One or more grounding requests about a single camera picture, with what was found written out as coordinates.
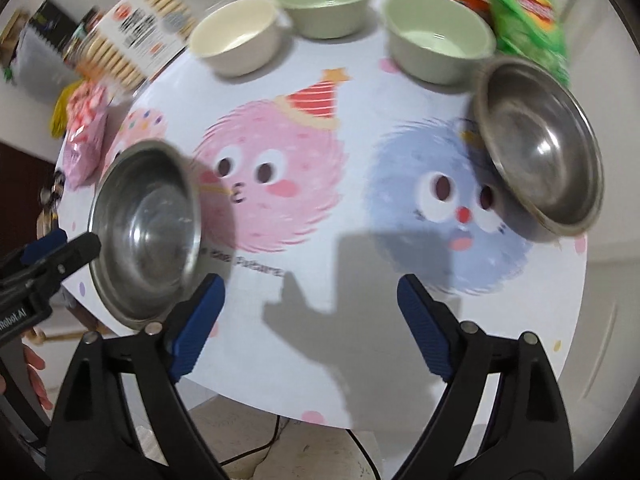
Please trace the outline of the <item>left human hand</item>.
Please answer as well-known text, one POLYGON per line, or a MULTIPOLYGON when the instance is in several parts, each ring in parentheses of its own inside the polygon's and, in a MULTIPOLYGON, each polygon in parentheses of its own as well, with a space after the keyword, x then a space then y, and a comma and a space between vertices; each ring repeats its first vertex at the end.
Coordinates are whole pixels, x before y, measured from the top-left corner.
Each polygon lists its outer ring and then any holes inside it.
POLYGON ((35 393, 36 398, 40 406, 45 411, 52 411, 53 404, 48 396, 47 389, 39 376, 40 370, 46 368, 46 362, 43 358, 40 358, 38 354, 32 350, 27 344, 20 344, 20 350, 10 349, 10 356, 22 356, 22 361, 28 375, 29 385, 32 387, 32 391, 35 393))

